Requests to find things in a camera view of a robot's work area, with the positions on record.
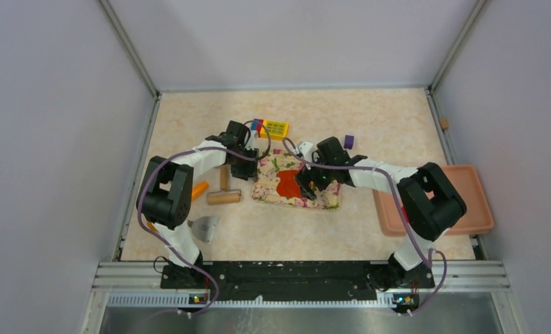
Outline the floral cutting board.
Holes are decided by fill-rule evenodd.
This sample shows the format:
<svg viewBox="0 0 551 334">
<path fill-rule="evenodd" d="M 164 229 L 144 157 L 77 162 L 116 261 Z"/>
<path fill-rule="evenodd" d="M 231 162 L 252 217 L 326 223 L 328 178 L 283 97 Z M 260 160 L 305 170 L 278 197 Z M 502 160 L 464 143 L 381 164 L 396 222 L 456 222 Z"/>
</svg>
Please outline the floral cutting board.
<svg viewBox="0 0 551 334">
<path fill-rule="evenodd" d="M 277 194 L 276 187 L 279 178 L 276 174 L 281 170 L 300 170 L 303 163 L 293 158 L 282 149 L 273 149 L 267 157 L 258 163 L 258 180 L 254 183 L 251 198 L 256 201 L 272 205 L 285 205 L 305 209 L 336 211 L 341 205 L 341 185 L 331 183 L 324 191 L 313 188 L 317 195 L 316 200 L 306 198 L 284 198 Z"/>
</svg>

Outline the wooden dough roller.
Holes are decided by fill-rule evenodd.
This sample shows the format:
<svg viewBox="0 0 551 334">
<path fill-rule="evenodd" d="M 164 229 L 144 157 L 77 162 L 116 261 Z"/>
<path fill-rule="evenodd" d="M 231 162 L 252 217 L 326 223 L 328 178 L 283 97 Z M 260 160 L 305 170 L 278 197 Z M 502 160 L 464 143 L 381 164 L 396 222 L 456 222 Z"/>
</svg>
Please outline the wooden dough roller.
<svg viewBox="0 0 551 334">
<path fill-rule="evenodd" d="M 218 191 L 207 194 L 208 205 L 227 205 L 241 201 L 241 190 L 230 188 L 230 168 L 227 165 L 220 167 Z"/>
</svg>

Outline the metal ring cutter purple handle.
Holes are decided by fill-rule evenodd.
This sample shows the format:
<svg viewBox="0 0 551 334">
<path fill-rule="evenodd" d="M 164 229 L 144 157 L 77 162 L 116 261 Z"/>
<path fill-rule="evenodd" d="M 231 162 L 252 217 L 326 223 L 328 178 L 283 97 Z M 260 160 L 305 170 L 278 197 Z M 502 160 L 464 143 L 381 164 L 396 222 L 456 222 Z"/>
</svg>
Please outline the metal ring cutter purple handle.
<svg viewBox="0 0 551 334">
<path fill-rule="evenodd" d="M 355 143 L 355 137 L 352 135 L 345 135 L 343 147 L 345 150 L 352 150 Z"/>
</svg>

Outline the red dough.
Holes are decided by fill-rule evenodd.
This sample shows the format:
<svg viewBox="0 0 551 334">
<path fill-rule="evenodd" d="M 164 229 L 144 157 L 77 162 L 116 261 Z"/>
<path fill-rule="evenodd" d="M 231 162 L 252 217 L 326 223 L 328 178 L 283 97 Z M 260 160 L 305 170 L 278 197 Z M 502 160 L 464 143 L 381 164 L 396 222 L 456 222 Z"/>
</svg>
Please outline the red dough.
<svg viewBox="0 0 551 334">
<path fill-rule="evenodd" d="M 276 174 L 279 178 L 276 192 L 284 198 L 302 198 L 301 189 L 295 180 L 299 170 L 281 170 Z"/>
</svg>

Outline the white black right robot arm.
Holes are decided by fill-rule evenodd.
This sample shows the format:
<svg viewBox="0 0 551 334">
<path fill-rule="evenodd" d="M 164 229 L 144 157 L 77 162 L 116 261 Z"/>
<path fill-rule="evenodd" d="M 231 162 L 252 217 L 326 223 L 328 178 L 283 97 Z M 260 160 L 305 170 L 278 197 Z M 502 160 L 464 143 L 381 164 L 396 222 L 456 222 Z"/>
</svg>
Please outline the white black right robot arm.
<svg viewBox="0 0 551 334">
<path fill-rule="evenodd" d="M 299 145 L 285 138 L 283 145 L 302 163 L 295 176 L 301 196 L 316 200 L 332 182 L 389 193 L 407 233 L 391 254 L 388 266 L 397 273 L 431 267 L 435 242 L 467 213 L 467 205 L 438 164 L 404 167 L 351 156 L 338 138 Z"/>
</svg>

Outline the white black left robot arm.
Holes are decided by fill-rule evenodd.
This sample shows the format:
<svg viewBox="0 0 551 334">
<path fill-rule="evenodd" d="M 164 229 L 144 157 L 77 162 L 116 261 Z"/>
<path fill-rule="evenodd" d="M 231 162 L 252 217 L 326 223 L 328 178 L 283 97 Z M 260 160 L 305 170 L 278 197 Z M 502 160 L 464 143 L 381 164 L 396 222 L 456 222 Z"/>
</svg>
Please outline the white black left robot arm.
<svg viewBox="0 0 551 334">
<path fill-rule="evenodd" d="M 193 183 L 211 169 L 229 166 L 234 178 L 257 180 L 259 149 L 248 123 L 229 121 L 219 135 L 190 150 L 149 160 L 136 201 L 139 225 L 169 250 L 171 264 L 193 268 L 201 251 L 188 226 Z"/>
</svg>

